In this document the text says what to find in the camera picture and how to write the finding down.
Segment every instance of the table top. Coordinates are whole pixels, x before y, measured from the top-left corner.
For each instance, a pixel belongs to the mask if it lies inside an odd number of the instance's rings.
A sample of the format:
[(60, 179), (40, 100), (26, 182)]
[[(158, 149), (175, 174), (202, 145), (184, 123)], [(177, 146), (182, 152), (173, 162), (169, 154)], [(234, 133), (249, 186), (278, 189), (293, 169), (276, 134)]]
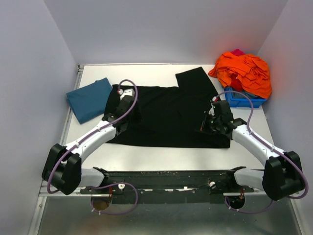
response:
[[(209, 72), (214, 65), (95, 65), (84, 66), (79, 87), (102, 78), (118, 84), (130, 79), (138, 86), (178, 86), (176, 73), (202, 66)], [(216, 90), (223, 91), (216, 78), (210, 77)], [(247, 120), (250, 108), (231, 108), (234, 118)], [(66, 143), (72, 142), (95, 127), (101, 120), (98, 116), (84, 124), (76, 117), (70, 119)], [(251, 127), (263, 138), (273, 142), (262, 107), (255, 109)], [(108, 171), (149, 171), (149, 170), (222, 170), (238, 166), (261, 169), (261, 163), (241, 145), (232, 141), (229, 149), (210, 148), (165, 148), (138, 147), (105, 143), (94, 151), (83, 163), (83, 168), (94, 166)]]

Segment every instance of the gray wall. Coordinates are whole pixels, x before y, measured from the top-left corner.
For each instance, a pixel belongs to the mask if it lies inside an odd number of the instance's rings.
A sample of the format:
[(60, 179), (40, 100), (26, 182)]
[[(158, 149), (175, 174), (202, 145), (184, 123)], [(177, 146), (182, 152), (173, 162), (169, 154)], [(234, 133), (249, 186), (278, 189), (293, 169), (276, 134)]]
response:
[(42, 0), (0, 7), (0, 233), (27, 234), (76, 63)]
[(215, 63), (257, 53), (287, 0), (45, 0), (76, 62)]
[(312, 0), (289, 0), (259, 52), (270, 66), (273, 93), (264, 110), (274, 142), (300, 155), (309, 179), (311, 190), (301, 200), (308, 219), (313, 216), (312, 9)]

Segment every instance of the wire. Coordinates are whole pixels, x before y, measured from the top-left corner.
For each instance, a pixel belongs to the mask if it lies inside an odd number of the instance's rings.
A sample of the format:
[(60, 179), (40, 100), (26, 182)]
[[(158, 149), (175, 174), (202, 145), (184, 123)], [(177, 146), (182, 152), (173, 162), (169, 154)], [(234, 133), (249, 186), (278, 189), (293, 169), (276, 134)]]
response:
[[(249, 99), (248, 96), (246, 96), (245, 94), (241, 93), (241, 92), (236, 92), (236, 91), (225, 91), (225, 92), (222, 92), (220, 94), (218, 94), (216, 96), (216, 98), (220, 97), (222, 94), (225, 94), (225, 93), (237, 93), (237, 94), (241, 94), (242, 96), (244, 96), (250, 103), (251, 105), (251, 112), (250, 112), (250, 115), (249, 115), (249, 118), (248, 118), (248, 121), (247, 121), (247, 129), (249, 131), (249, 133), (255, 138), (257, 139), (261, 144), (265, 145), (267, 148), (269, 149), (272, 149), (272, 146), (267, 144), (265, 141), (263, 141), (260, 137), (258, 137), (250, 128), (250, 121), (251, 121), (251, 117), (252, 117), (252, 114), (253, 114), (253, 103), (251, 101), (251, 99)], [(288, 198), (291, 198), (291, 199), (301, 199), (301, 198), (304, 198), (307, 194), (308, 194), (308, 191), (309, 191), (309, 183), (308, 183), (308, 180), (307, 178), (305, 177), (305, 175), (303, 174), (303, 172), (299, 169), (299, 167), (297, 167), (297, 165), (295, 163), (292, 162), (292, 160), (290, 160), (288, 157), (286, 157), (283, 153), (279, 152), (278, 150), (276, 150), (275, 148), (272, 150), (274, 153), (278, 154), (279, 156), (283, 157), (290, 165), (292, 165), (292, 167), (299, 173), (299, 175), (301, 176), (301, 178), (303, 179), (304, 181), (304, 185), (305, 185), (305, 189), (304, 189), (304, 192), (302, 195), (300, 196), (297, 196), (297, 197), (294, 197), (294, 196), (289, 196)]]
[(131, 110), (134, 108), (134, 106), (136, 105), (136, 102), (138, 100), (138, 89), (137, 89), (137, 86), (136, 84), (129, 80), (129, 79), (124, 79), (122, 80), (119, 84), (118, 84), (118, 90), (120, 90), (120, 87), (121, 87), (121, 84), (123, 82), (130, 82), (133, 86), (134, 86), (134, 89), (135, 89), (135, 98), (134, 98), (134, 101), (133, 101), (133, 104), (131, 105), (131, 107), (129, 108), (129, 110), (126, 111), (126, 113), (124, 113), (122, 116), (120, 116), (118, 119), (114, 120), (113, 122), (110, 122), (106, 125), (103, 125), (101, 126), (99, 129), (96, 129), (92, 132), (90, 132), (88, 135), (86, 135), (85, 137), (83, 137), (80, 141), (78, 141), (78, 144), (74, 145), (72, 148), (70, 148), (68, 151), (66, 151), (61, 157), (60, 159), (57, 161), (57, 163), (54, 165), (54, 168), (52, 169), (51, 173), (50, 173), (50, 176), (49, 176), (49, 179), (48, 179), (48, 183), (47, 183), (47, 191), (48, 193), (52, 194), (52, 193), (56, 193), (58, 192), (59, 190), (54, 190), (54, 191), (51, 191), (50, 187), (51, 187), (51, 181), (52, 181), (52, 178), (53, 178), (53, 175), (55, 173), (55, 171), (57, 170), (58, 166), (60, 165), (61, 161), (71, 152), (73, 151), (75, 148), (77, 148), (79, 145), (81, 145), (85, 140), (87, 140), (88, 138), (90, 138), (91, 136), (93, 136), (95, 133), (103, 130), (104, 128), (107, 128), (108, 126), (111, 126), (117, 122), (119, 122), (121, 119), (123, 119), (124, 117), (126, 117), (130, 112)]
[(228, 197), (225, 197), (225, 205), (228, 207), (229, 210), (231, 211), (234, 211), (234, 212), (239, 212), (239, 213), (243, 213), (243, 214), (259, 214), (259, 213), (263, 213), (263, 212), (266, 212), (268, 209), (270, 209), (272, 207), (272, 205), (274, 205), (274, 201), (271, 200), (271, 202), (269, 203), (269, 205), (267, 207), (265, 207), (264, 209), (260, 210), (260, 211), (242, 211), (242, 210), (239, 210), (239, 209), (235, 209), (235, 208), (232, 208), (230, 206), (230, 201), (229, 201), (229, 198)]
[(120, 182), (120, 183), (114, 183), (114, 184), (106, 185), (106, 186), (102, 186), (102, 187), (92, 187), (92, 188), (94, 188), (94, 189), (104, 189), (104, 188), (113, 187), (113, 186), (116, 186), (116, 185), (119, 185), (119, 184), (128, 185), (128, 186), (132, 187), (133, 190), (135, 191), (136, 199), (135, 199), (135, 202), (134, 202), (133, 206), (132, 206), (129, 210), (123, 211), (123, 212), (117, 212), (117, 213), (113, 213), (113, 212), (104, 212), (104, 211), (98, 211), (98, 210), (96, 210), (96, 209), (94, 208), (94, 206), (93, 206), (93, 200), (91, 200), (91, 201), (90, 201), (90, 205), (91, 205), (91, 207), (92, 207), (92, 211), (93, 211), (93, 212), (95, 211), (95, 212), (97, 212), (97, 213), (99, 213), (99, 214), (108, 214), (108, 215), (122, 215), (122, 214), (127, 214), (127, 213), (133, 211), (133, 210), (136, 208), (137, 202), (138, 202), (138, 192), (137, 192), (136, 188), (135, 188), (132, 184), (130, 184), (130, 183)]

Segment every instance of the black cover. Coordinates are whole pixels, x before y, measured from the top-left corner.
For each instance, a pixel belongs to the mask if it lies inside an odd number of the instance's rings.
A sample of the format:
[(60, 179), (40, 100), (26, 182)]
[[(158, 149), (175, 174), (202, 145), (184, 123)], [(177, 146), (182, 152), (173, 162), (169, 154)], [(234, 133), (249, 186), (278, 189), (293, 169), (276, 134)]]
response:
[[(220, 134), (197, 132), (217, 95), (202, 67), (176, 74), (179, 87), (138, 87), (142, 122), (130, 123), (128, 130), (111, 140), (135, 146), (180, 148), (229, 148), (230, 140)], [(132, 86), (122, 86), (123, 90)], [(113, 85), (105, 114), (112, 113), (120, 102), (117, 85)]]

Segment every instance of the robotic arm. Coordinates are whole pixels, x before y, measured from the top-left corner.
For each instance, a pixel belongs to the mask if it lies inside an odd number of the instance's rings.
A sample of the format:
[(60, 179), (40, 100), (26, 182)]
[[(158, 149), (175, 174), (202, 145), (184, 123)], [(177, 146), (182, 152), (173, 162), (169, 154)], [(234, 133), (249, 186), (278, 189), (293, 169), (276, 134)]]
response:
[[(114, 113), (104, 115), (96, 127), (81, 138), (61, 146), (54, 145), (48, 155), (42, 178), (65, 195), (71, 194), (77, 187), (106, 186), (112, 182), (131, 182), (137, 190), (142, 190), (144, 196), (139, 203), (155, 203), (160, 200), (161, 193), (178, 191), (175, 200), (168, 196), (159, 203), (178, 202), (217, 202), (214, 195), (225, 192), (239, 192), (242, 186), (249, 186), (264, 190), (272, 200), (279, 200), (306, 187), (299, 156), (294, 152), (285, 152), (254, 133), (249, 125), (241, 118), (234, 119), (227, 101), (212, 103), (210, 112), (205, 113), (201, 132), (208, 135), (220, 133), (228, 136), (245, 147), (265, 167), (263, 170), (252, 170), (246, 167), (237, 167), (227, 171), (181, 171), (181, 172), (107, 172), (94, 167), (82, 169), (83, 161), (103, 143), (113, 139), (126, 130), (128, 123), (141, 120), (138, 107), (135, 105), (135, 92), (126, 90), (120, 93), (121, 101)], [(212, 179), (216, 184), (211, 186)], [(123, 185), (114, 190), (117, 195), (123, 194)], [(129, 203), (123, 197), (120, 203)]]

